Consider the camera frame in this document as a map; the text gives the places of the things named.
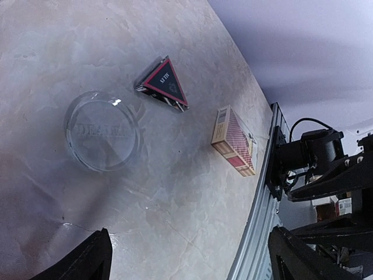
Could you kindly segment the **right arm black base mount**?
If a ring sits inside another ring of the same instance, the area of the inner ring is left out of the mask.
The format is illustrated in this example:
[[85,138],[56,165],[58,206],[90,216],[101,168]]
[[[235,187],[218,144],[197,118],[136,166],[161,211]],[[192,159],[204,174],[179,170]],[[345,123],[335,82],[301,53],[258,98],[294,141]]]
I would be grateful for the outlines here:
[[279,125],[275,126],[272,143],[270,144],[265,184],[272,197],[277,201],[281,201],[285,185],[287,166],[283,161],[286,157],[285,151],[287,145],[286,136],[283,134],[281,127]]

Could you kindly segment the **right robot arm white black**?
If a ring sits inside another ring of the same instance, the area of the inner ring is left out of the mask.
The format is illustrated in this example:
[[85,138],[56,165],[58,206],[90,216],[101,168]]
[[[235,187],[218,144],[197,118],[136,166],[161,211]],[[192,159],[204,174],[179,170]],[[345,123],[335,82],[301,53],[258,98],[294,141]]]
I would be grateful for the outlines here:
[[301,202],[352,194],[352,212],[293,229],[308,244],[372,251],[372,135],[357,142],[360,153],[343,152],[343,132],[325,125],[297,141],[275,128],[266,184],[280,200]]

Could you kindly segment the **red playing card deck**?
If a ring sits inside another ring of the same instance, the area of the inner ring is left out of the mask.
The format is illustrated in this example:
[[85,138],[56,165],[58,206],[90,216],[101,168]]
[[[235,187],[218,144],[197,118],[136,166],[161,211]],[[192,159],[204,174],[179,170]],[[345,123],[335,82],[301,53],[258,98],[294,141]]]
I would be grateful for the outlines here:
[[211,145],[240,175],[256,175],[258,141],[230,105],[218,109]]

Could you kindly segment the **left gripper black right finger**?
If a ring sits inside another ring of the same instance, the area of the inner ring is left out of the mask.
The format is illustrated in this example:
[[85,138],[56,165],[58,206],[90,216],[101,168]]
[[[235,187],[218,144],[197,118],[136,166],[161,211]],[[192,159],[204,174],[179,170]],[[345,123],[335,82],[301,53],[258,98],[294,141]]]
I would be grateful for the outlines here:
[[358,248],[363,244],[364,228],[301,227],[289,231],[272,229],[268,248],[274,279],[357,279],[343,268],[321,258],[306,242]]

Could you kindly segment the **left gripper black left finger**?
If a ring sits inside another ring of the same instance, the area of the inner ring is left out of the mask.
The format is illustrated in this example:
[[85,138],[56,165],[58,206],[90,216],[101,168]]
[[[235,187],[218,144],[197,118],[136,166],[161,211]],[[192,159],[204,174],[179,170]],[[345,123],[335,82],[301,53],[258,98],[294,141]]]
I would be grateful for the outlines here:
[[92,233],[64,258],[33,277],[34,280],[90,280],[110,278],[112,244],[108,230]]

